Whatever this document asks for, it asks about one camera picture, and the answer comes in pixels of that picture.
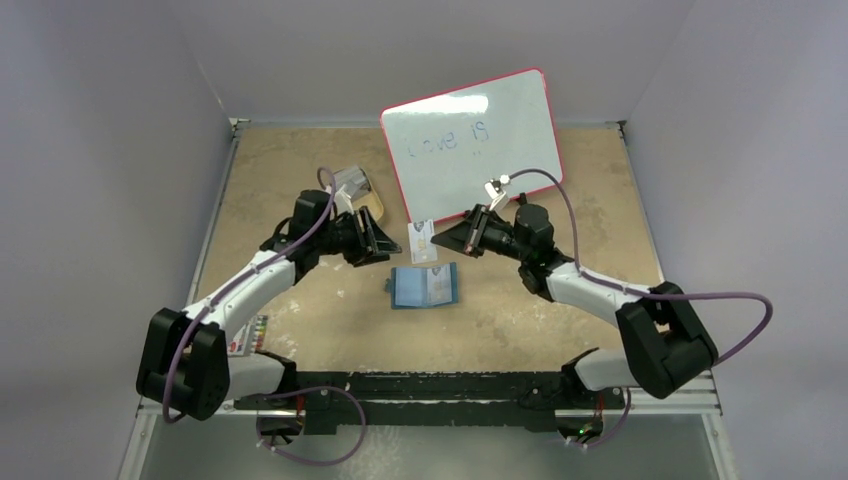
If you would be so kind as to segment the blue leather card holder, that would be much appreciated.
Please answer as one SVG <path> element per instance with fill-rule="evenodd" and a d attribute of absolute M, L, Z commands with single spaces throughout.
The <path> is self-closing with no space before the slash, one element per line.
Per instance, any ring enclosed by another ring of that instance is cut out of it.
<path fill-rule="evenodd" d="M 430 267 L 393 267 L 385 282 L 385 290 L 390 296 L 390 306 L 394 310 L 429 309 L 452 305 L 459 302 L 459 275 L 455 262 L 452 266 L 454 301 L 449 304 L 430 306 L 427 301 L 426 270 Z"/>

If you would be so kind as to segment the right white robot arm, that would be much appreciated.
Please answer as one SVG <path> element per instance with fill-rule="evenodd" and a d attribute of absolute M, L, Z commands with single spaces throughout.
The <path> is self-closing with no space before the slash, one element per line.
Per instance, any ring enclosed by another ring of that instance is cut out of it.
<path fill-rule="evenodd" d="M 554 233 L 540 205 L 519 207 L 512 222 L 477 205 L 431 241 L 473 258 L 490 251 L 514 259 L 530 293 L 618 329 L 621 349 L 590 349 L 564 365 L 561 392 L 573 406 L 584 407 L 613 387 L 664 399 L 715 365 L 717 347 L 676 284 L 632 289 L 592 276 L 556 247 Z"/>

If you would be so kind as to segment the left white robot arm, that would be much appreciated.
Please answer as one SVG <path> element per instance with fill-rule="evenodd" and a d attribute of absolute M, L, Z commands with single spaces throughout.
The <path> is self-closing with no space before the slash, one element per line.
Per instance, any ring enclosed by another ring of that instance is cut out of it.
<path fill-rule="evenodd" d="M 259 396 L 284 409 L 297 399 L 295 363 L 259 350 L 232 357 L 236 334 L 271 300 L 297 285 L 325 255 L 353 267 L 383 262 L 401 246 L 367 207 L 344 211 L 330 193 L 302 191 L 291 216 L 239 272 L 213 293 L 180 310 L 162 308 L 151 318 L 135 388 L 159 403 L 164 418 L 211 417 L 228 400 Z"/>

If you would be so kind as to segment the silver VIP card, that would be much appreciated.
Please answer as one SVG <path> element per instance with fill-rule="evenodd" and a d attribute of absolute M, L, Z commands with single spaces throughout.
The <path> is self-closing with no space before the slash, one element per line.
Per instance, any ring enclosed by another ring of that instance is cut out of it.
<path fill-rule="evenodd" d="M 412 263 L 435 262 L 438 259 L 438 254 L 435 245 L 432 243 L 432 237 L 435 234 L 433 220 L 410 222 L 407 225 L 407 230 Z"/>
<path fill-rule="evenodd" d="M 453 273 L 450 264 L 430 267 L 426 270 L 427 301 L 430 306 L 449 304 L 454 301 Z"/>

